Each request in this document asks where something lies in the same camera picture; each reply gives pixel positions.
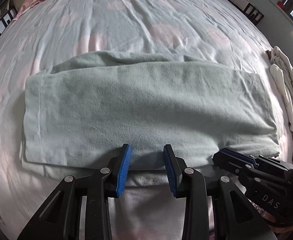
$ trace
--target blue gripper pad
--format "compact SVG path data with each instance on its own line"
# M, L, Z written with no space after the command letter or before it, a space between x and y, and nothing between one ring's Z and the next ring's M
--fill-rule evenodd
M170 191L173 193L173 196L176 197L176 174L173 169L172 161L168 153L167 146L163 148L163 159L165 164L165 171L168 176L168 184L170 186Z
M122 158L122 163L121 163L120 170L118 173L118 178L117 178L116 193L118 197L121 196L122 192L125 189L125 181L128 175L130 161L131 161L131 146L129 144L126 144L125 153Z
M225 153L225 154L230 155L230 156L233 156L233 157L238 158L240 160L243 160L243 161L245 161L247 163L250 163L250 164L252 164L254 166L255 169L258 167L258 165L256 164L256 162L255 162L255 160L253 158L245 156L245 155L243 155L241 153L234 152L234 151L231 151L231 150L226 149L226 148L220 150L220 152Z

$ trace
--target metal screw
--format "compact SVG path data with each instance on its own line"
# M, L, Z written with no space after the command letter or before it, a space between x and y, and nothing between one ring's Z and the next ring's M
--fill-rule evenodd
M64 178L64 181L65 181L65 182L71 182L71 181L73 181L73 176L71 176L71 175L66 176L66 177Z
M229 179L229 177L227 177L227 176L222 176L222 177L221 177L221 181L222 181L222 182L225 182L225 183L228 183L228 182L230 181L230 179Z
M192 168L185 168L184 172L186 174L193 174L194 173L194 170Z
M107 168L107 167L105 167L105 168L102 168L102 169L100 170L100 172L101 172L102 174L107 174L107 173L110 172L110 169Z

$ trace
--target light blue towel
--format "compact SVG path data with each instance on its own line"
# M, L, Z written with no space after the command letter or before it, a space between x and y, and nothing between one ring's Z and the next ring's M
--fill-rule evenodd
M123 143L141 170L163 167L165 144L191 167L224 147L279 151L259 75L184 55L80 55L28 77L25 101L29 162L100 168Z

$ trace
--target bed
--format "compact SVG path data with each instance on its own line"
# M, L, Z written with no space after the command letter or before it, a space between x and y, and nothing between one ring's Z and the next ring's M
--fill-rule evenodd
M122 35L119 30L126 32L128 26L130 32ZM49 171L55 170L60 179L71 172L58 166L28 166L21 160L28 76L97 50L185 54L257 73L272 102L279 157L290 161L292 136L284 103L268 71L265 51L270 48L264 35L227 0L45 0L26 11L0 37L3 233L16 239L59 183L49 178ZM110 200L114 239L181 238L184 200L173 198L168 185L156 176L149 179L153 186L133 179L120 200ZM212 214L210 218L213 229Z

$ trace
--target white cloth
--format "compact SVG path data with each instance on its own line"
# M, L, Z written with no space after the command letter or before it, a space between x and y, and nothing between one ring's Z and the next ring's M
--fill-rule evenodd
M270 73L283 97L293 139L293 67L288 57L277 46L271 51L271 63Z

